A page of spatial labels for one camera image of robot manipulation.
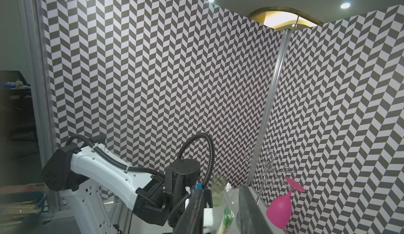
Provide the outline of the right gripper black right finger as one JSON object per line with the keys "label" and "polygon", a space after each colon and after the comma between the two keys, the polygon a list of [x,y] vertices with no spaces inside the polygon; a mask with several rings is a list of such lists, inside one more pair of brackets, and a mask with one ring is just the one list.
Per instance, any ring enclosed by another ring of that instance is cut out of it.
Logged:
{"label": "right gripper black right finger", "polygon": [[237,213],[238,230],[241,234],[274,234],[256,204],[249,188],[239,188],[239,207]]}

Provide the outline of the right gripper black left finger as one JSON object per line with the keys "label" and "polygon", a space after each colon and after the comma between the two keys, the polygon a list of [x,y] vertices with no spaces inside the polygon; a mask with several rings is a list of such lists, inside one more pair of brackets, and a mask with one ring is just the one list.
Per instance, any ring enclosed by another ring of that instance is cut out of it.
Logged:
{"label": "right gripper black left finger", "polygon": [[204,190],[195,190],[173,234],[202,234],[205,206]]}

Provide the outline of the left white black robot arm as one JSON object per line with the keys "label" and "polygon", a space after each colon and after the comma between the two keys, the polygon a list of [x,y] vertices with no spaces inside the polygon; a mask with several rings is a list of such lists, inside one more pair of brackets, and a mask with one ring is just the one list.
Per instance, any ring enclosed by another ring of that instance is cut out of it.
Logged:
{"label": "left white black robot arm", "polygon": [[175,234],[210,233],[213,200],[208,183],[215,147],[208,134],[190,137],[163,173],[126,163],[109,151],[105,139],[103,134],[73,135],[42,170],[47,187],[70,206],[81,233],[120,233],[107,216],[100,187],[148,224],[168,224]]}

